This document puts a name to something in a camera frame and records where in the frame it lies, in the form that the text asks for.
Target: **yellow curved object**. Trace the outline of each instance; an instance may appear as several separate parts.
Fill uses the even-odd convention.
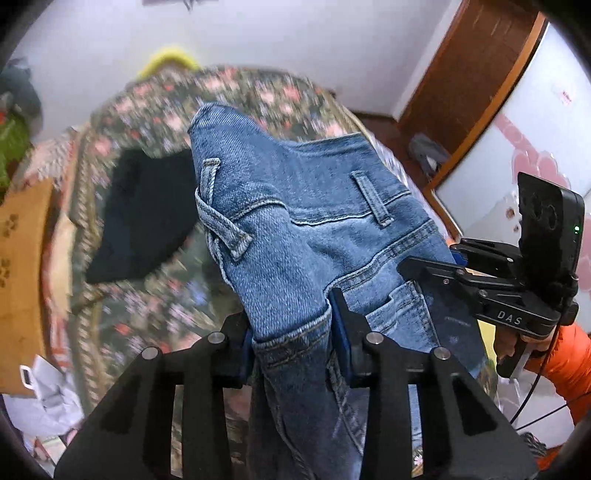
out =
[[[148,64],[138,73],[138,78],[144,79],[157,73],[167,63],[178,63],[187,70],[199,70],[201,66],[178,47],[164,47],[151,56]]]

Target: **orange sleeve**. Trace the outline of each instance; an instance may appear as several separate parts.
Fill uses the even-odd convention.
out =
[[[556,387],[566,401],[591,391],[591,339],[576,323],[559,327],[558,337],[542,374]],[[527,370],[538,372],[544,360],[532,358]],[[573,423],[584,416],[591,406],[591,394],[569,404]]]

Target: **floor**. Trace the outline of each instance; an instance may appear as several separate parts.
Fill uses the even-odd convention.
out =
[[[423,189],[428,183],[427,177],[418,166],[418,163],[411,160],[407,153],[408,138],[398,129],[396,120],[381,115],[355,112],[355,115],[363,124],[371,130],[376,138],[388,147],[397,159],[400,160],[406,173],[411,177],[419,189]]]

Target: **metal screw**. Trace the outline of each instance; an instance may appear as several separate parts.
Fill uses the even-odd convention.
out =
[[[142,358],[144,360],[152,360],[158,355],[158,349],[155,346],[149,346],[142,350]]]
[[[369,343],[373,343],[374,345],[379,345],[380,343],[382,343],[384,341],[384,336],[381,333],[378,333],[378,332],[369,332],[365,336],[365,339]]]
[[[226,339],[226,336],[222,332],[212,332],[207,336],[207,341],[217,345],[222,343]]]
[[[438,346],[433,353],[439,360],[448,360],[452,356],[452,353],[444,346]]]

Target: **white cloth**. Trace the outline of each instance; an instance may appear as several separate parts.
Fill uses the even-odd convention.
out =
[[[8,417],[18,430],[38,437],[63,435],[84,418],[71,375],[37,355],[30,376],[37,398],[3,395]]]

